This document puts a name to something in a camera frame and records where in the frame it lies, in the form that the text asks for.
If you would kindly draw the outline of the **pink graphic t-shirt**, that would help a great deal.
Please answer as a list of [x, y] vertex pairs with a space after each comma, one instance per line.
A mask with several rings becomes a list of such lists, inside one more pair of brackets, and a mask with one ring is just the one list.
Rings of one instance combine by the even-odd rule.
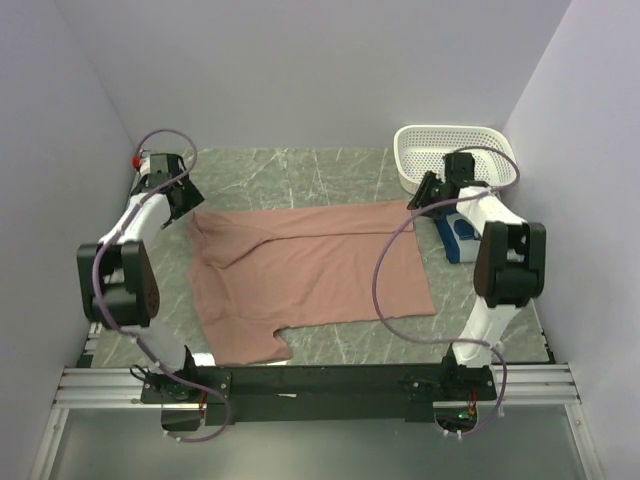
[[436, 307], [401, 200], [262, 211], [198, 211], [188, 274], [219, 365], [289, 360], [283, 329], [431, 316]]

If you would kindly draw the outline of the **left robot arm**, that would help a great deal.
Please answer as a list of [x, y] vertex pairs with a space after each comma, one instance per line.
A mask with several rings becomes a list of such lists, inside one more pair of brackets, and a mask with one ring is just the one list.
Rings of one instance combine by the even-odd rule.
[[137, 182], [115, 226], [76, 253], [86, 318], [129, 338], [145, 354], [151, 385], [166, 375], [164, 389], [176, 401], [193, 399], [200, 378], [188, 347], [157, 318], [159, 287], [148, 256], [156, 235], [191, 212], [204, 197], [182, 156], [142, 151], [133, 159]]

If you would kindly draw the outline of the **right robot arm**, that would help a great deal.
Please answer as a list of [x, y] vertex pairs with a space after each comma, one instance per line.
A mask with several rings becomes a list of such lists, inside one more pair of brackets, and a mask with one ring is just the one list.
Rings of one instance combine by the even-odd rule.
[[499, 198], [500, 186], [475, 177], [475, 149], [462, 147], [445, 154], [444, 178], [426, 172], [407, 205], [413, 215], [434, 220], [456, 210], [480, 237], [473, 276], [476, 300], [459, 340], [452, 344], [458, 364], [438, 377], [440, 390], [452, 399], [473, 388], [468, 368], [491, 363], [492, 350], [506, 327], [540, 296], [545, 282], [545, 227], [513, 213]]

